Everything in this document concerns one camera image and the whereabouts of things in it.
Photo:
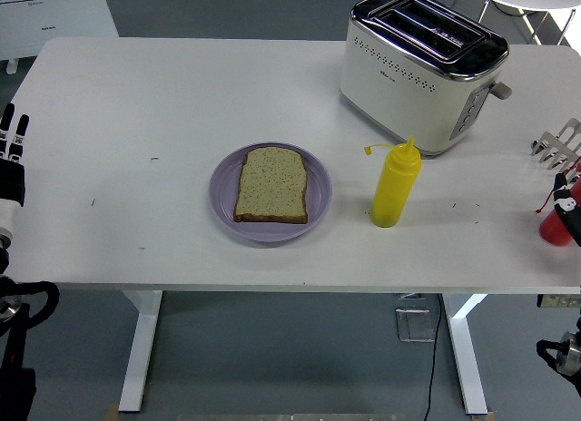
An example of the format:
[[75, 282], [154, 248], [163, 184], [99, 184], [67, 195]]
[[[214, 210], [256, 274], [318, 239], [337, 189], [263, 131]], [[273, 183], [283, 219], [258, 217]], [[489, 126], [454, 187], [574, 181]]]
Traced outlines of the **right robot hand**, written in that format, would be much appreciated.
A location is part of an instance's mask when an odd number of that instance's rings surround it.
[[580, 181], [571, 185], [564, 173], [558, 173], [552, 195], [557, 217], [575, 243], [580, 245]]

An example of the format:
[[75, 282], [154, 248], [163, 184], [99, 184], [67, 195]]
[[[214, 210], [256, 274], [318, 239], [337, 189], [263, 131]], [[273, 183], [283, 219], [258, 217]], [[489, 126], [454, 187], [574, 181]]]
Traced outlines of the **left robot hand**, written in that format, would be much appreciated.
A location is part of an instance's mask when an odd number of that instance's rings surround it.
[[23, 114], [12, 141], [9, 132], [15, 106], [8, 103], [1, 116], [1, 247], [7, 249], [13, 239], [13, 221], [25, 204], [25, 167], [21, 163], [29, 116]]

